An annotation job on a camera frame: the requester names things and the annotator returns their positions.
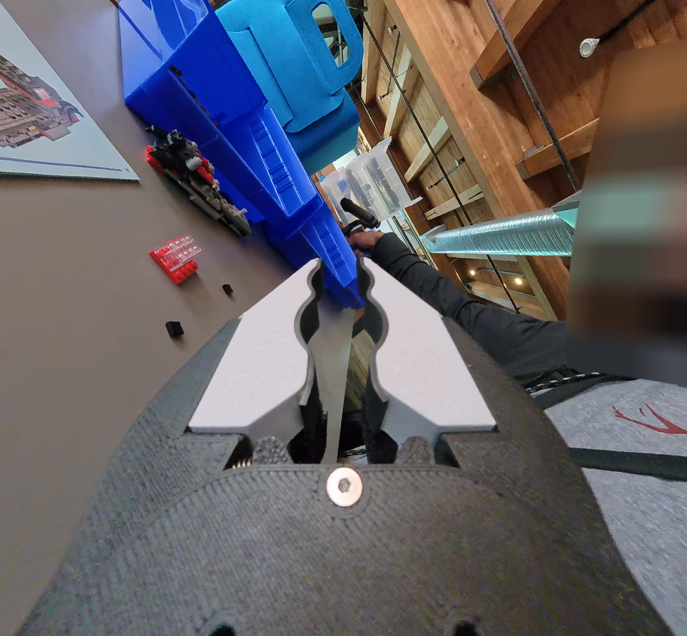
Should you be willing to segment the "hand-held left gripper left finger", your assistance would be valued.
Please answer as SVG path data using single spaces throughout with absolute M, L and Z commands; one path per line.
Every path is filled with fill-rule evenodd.
M 239 319 L 190 418 L 192 433 L 274 437 L 294 460 L 321 460 L 327 416 L 310 340 L 320 328 L 324 265 L 312 259 Z

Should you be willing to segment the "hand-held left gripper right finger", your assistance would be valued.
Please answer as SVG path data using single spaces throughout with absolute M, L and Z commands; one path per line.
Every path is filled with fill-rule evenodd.
M 367 461 L 394 461 L 404 444 L 431 458 L 451 437 L 497 434 L 497 420 L 457 343 L 459 328 L 371 259 L 357 263 L 374 347 L 364 400 Z

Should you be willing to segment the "red and clear brick assembly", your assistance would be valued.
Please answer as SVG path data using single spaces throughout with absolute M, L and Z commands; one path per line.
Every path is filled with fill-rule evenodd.
M 201 247 L 193 237 L 182 236 L 150 251 L 149 256 L 175 285 L 179 285 L 198 271 L 195 258 L 200 253 Z

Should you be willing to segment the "person's right forearm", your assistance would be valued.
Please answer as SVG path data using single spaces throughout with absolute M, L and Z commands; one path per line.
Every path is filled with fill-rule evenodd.
M 565 365 L 564 322 L 540 321 L 470 298 L 393 233 L 377 242 L 370 258 L 435 311 L 456 322 L 518 382 L 529 383 Z

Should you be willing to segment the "grey desk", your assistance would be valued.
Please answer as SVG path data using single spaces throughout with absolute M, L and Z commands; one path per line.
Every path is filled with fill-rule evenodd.
M 111 0 L 1 4 L 140 178 L 1 179 L 1 634 L 13 635 L 142 409 L 294 268 L 261 230 L 237 239 L 147 165 Z M 175 285 L 149 252 L 182 236 L 199 268 Z

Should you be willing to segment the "person's right hand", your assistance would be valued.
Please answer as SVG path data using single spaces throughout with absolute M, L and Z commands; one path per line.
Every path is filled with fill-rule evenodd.
M 351 233 L 347 240 L 356 257 L 371 257 L 374 246 L 384 235 L 380 230 L 360 230 Z

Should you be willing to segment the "clear plastic organizer box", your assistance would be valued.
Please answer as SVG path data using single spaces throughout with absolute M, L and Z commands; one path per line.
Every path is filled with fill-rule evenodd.
M 422 200 L 413 198 L 388 156 L 391 139 L 385 139 L 369 152 L 358 155 L 344 168 L 333 171 L 321 181 L 322 188 L 342 224 L 356 216 L 344 211 L 344 198 L 370 212 L 381 222 Z

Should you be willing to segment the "blue plastic storage bin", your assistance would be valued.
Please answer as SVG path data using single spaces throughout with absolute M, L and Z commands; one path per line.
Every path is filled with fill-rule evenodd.
M 281 220 L 266 219 L 266 237 L 295 268 L 322 260 L 324 286 L 343 307 L 361 309 L 356 256 L 322 197 L 316 195 L 298 212 Z
M 311 217 L 320 194 L 208 0 L 122 0 L 119 19 L 126 105 L 195 142 L 251 222 Z

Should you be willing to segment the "teal felt bag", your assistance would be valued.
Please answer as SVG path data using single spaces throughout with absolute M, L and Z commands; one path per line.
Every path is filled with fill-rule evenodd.
M 348 46 L 341 64 L 313 14 L 322 5 Z M 354 150 L 360 117 L 346 86 L 364 43 L 345 0 L 231 0 L 216 15 L 309 174 Z

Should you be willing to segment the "partly built brick model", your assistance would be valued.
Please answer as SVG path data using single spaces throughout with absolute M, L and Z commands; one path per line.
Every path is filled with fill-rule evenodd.
M 146 132 L 152 137 L 152 144 L 146 147 L 146 160 L 157 173 L 169 177 L 190 202 L 235 235 L 252 233 L 246 210 L 237 208 L 222 193 L 214 166 L 195 142 L 178 130 L 167 132 L 155 125 L 148 126 Z

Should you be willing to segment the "light blue instruction booklet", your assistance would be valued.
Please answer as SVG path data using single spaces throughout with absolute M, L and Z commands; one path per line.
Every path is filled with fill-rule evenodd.
M 4 6 L 1 175 L 139 180 Z

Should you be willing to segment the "silver ventilation duct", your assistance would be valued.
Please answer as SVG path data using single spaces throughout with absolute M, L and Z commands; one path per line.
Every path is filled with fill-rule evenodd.
M 429 230 L 420 239 L 430 253 L 570 257 L 581 191 L 552 207 L 468 227 Z

